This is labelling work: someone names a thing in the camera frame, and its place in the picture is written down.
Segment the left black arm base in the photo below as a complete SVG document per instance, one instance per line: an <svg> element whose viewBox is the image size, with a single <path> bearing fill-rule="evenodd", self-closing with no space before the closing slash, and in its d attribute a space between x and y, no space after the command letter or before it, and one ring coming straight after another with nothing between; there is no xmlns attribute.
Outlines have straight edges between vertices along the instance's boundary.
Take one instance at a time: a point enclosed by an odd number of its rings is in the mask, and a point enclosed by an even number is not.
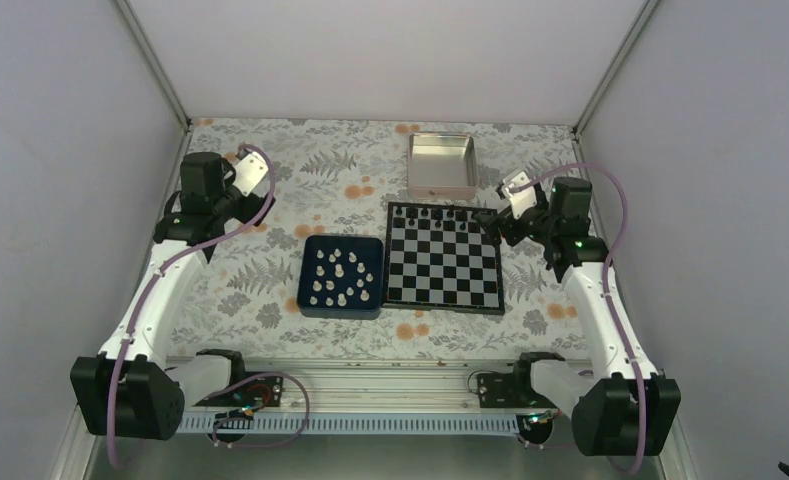
<svg viewBox="0 0 789 480"><path fill-rule="evenodd" d="M231 392L205 398L197 402L196 406L223 408L222 412L215 415L214 423L225 418L231 418L233 422L219 427L215 438L232 445L245 437L241 430L251 425L256 413L267 407L280 406L282 390L281 377L264 377L236 387Z"/></svg>

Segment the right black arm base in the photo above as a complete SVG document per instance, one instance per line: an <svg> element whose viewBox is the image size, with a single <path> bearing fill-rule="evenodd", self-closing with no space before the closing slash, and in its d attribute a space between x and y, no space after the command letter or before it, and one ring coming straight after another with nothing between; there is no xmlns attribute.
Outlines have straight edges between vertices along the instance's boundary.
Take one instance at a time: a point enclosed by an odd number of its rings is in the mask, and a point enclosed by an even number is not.
<svg viewBox="0 0 789 480"><path fill-rule="evenodd" d="M543 447L550 439L560 411L520 380L518 374L477 370L467 377L466 388L478 398L482 409L526 409L525 413L515 414L522 443Z"/></svg>

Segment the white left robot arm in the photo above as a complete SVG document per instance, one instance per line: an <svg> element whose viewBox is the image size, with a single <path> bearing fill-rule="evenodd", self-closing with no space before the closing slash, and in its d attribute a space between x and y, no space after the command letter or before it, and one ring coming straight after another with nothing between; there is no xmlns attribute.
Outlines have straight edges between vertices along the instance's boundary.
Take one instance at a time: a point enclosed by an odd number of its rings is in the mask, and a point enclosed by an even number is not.
<svg viewBox="0 0 789 480"><path fill-rule="evenodd" d="M148 267L124 317L94 356L75 360L70 381L88 431L96 436L167 440L189 407L213 395L225 405L248 391L242 356L208 349L180 367L167 363L182 303L232 237L226 225L258 226L275 203L268 156L240 147L236 162L214 152L184 156L180 187L155 226Z"/></svg>

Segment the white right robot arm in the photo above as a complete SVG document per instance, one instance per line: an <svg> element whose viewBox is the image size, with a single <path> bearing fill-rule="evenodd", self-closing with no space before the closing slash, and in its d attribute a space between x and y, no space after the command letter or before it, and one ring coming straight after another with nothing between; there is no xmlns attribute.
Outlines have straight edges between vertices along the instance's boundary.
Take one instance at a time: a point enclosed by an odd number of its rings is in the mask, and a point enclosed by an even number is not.
<svg viewBox="0 0 789 480"><path fill-rule="evenodd" d="M586 378L554 353L522 354L513 367L511 391L525 407L546 399L571 420L576 448L586 456L657 456L664 449L681 393L661 374L633 332L606 242L590 234L592 185L580 178L554 179L549 193L524 172L497 189L508 207L482 215L493 240L515 246L528 239L577 311L593 372Z"/></svg>

